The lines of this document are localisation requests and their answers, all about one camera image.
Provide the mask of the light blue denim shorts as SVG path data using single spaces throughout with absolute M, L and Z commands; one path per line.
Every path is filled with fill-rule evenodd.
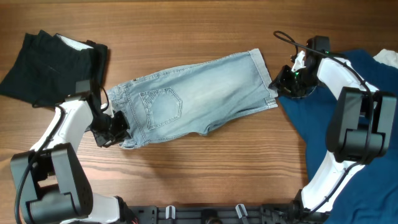
M 271 81 L 260 50 L 252 49 L 118 84 L 107 94 L 129 123 L 130 137 L 120 147 L 206 135 L 232 119 L 275 108 Z

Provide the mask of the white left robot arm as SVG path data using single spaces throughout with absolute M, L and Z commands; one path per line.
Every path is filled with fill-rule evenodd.
M 102 108 L 95 96 L 57 104 L 40 140 L 11 159 L 16 222 L 138 223 L 121 197 L 93 193 L 76 154 L 86 131 L 99 147 L 109 147 L 128 138 L 127 129 L 123 113 Z

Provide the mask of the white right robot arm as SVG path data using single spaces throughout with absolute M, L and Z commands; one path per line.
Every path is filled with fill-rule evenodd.
M 329 215 L 335 198 L 364 166 L 388 150 L 397 97 L 368 83 L 342 55 L 301 51 L 269 84 L 280 96 L 302 101 L 326 87 L 335 107 L 323 132 L 326 153 L 313 179 L 298 192 L 286 213 L 297 220 Z

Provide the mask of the folded black garment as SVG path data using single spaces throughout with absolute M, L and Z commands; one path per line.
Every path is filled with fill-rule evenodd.
M 17 59 L 1 82 L 1 94 L 36 106 L 54 106 L 75 93 L 76 82 L 103 84 L 108 47 L 44 30 L 26 34 Z

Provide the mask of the white garment in pile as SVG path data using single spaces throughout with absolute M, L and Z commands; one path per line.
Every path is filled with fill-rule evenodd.
M 393 50 L 382 49 L 373 59 L 379 63 L 398 68 L 398 53 Z

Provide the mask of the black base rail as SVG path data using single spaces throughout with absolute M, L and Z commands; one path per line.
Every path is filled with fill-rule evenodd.
M 156 207 L 135 206 L 130 208 L 140 224 L 283 224 L 292 223 L 287 215 L 265 206 L 247 207 Z

